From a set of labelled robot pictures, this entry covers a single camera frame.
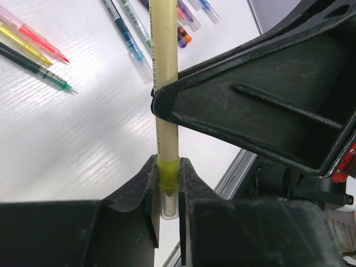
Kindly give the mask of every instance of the pink pen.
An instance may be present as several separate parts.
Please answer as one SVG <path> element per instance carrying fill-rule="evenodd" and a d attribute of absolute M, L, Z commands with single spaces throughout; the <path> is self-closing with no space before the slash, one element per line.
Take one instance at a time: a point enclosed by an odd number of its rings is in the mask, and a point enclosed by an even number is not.
<path fill-rule="evenodd" d="M 32 39 L 36 43 L 38 43 L 41 47 L 45 48 L 47 51 L 51 52 L 55 56 L 69 63 L 69 60 L 59 51 L 56 47 L 51 45 L 46 39 L 44 39 L 41 35 L 36 33 L 29 26 L 24 24 L 20 19 L 15 17 L 9 11 L 7 11 L 4 7 L 0 6 L 0 20 L 10 26 L 13 30 L 22 32 L 28 38 Z"/>

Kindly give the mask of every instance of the green pen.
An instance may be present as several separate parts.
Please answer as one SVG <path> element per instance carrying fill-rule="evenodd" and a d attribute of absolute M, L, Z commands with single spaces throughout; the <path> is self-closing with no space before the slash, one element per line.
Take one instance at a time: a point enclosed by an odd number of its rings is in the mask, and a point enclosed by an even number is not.
<path fill-rule="evenodd" d="M 139 34 L 142 41 L 145 43 L 147 50 L 149 51 L 149 53 L 151 53 L 151 49 L 152 49 L 151 36 L 147 32 L 142 22 L 140 21 L 130 1 L 129 0 L 118 0 L 118 1 L 124 8 L 126 14 L 129 16 L 131 23 L 135 27 L 136 32 Z"/>
<path fill-rule="evenodd" d="M 5 45 L 2 42 L 0 42 L 0 55 L 11 60 L 12 62 L 16 63 L 20 67 L 23 67 L 24 69 L 32 72 L 37 77 L 44 79 L 44 80 L 56 85 L 61 90 L 77 93 L 61 77 L 59 77 L 58 75 L 55 75 L 53 72 L 43 68 L 41 65 L 33 62 L 32 60 L 29 60 L 27 57 L 21 55 L 20 53 L 11 49 L 10 47 L 8 47 L 7 45 Z"/>

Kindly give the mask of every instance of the pen tip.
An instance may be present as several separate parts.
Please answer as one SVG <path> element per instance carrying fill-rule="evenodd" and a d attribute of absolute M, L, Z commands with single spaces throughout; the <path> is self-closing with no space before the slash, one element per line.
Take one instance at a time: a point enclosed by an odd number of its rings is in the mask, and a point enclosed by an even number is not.
<path fill-rule="evenodd" d="M 64 85 L 63 89 L 66 90 L 66 91 L 68 91 L 68 92 L 70 92 L 70 93 L 76 93 L 76 94 L 78 94 L 78 92 L 75 91 L 75 90 L 72 88 L 72 86 L 70 86 L 70 85 L 67 84 L 67 83 L 66 83 L 66 85 Z"/>

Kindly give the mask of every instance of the yellow pen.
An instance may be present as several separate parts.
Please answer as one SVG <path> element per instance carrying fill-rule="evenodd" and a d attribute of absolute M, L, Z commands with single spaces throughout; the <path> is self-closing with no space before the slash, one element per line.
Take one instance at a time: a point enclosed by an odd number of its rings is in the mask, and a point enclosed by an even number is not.
<path fill-rule="evenodd" d="M 43 54 L 39 50 L 37 50 L 36 48 L 31 46 L 22 37 L 17 36 L 10 30 L 8 30 L 1 22 L 0 22 L 0 33 L 3 34 L 8 39 L 10 39 L 11 41 L 13 41 L 18 46 L 20 46 L 23 50 L 25 50 L 27 53 L 31 54 L 36 59 L 41 60 L 42 62 L 44 62 L 45 64 L 47 64 L 49 66 L 52 65 L 52 63 L 50 61 L 48 61 L 48 59 L 46 57 L 44 57 Z"/>

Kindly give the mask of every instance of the cream-colored rod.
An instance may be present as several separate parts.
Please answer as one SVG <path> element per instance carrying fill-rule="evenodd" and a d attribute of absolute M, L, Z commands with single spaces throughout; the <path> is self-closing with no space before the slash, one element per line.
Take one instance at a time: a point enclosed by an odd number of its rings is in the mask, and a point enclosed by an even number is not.
<path fill-rule="evenodd" d="M 177 0 L 150 0 L 154 91 L 178 79 Z M 161 215 L 178 216 L 178 127 L 156 118 Z"/>

